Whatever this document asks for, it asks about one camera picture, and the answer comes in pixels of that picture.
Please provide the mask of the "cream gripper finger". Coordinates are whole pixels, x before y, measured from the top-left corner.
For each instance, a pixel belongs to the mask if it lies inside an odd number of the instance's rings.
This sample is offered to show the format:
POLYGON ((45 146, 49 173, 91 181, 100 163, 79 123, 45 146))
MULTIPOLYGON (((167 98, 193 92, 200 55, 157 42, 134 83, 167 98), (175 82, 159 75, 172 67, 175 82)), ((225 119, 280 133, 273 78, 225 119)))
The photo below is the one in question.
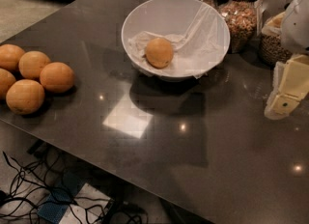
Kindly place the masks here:
POLYGON ((277 62, 273 71, 272 86, 265 116, 271 120, 284 119, 309 94, 309 56, 298 54, 286 63, 277 62))

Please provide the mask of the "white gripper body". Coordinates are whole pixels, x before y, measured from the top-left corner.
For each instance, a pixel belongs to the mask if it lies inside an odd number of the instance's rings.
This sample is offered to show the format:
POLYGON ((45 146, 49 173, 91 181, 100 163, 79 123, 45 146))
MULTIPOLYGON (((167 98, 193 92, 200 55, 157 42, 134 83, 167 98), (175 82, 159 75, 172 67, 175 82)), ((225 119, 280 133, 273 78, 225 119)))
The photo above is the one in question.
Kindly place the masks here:
POLYGON ((309 0, 293 0, 281 22, 281 45, 297 54, 309 53, 309 0))

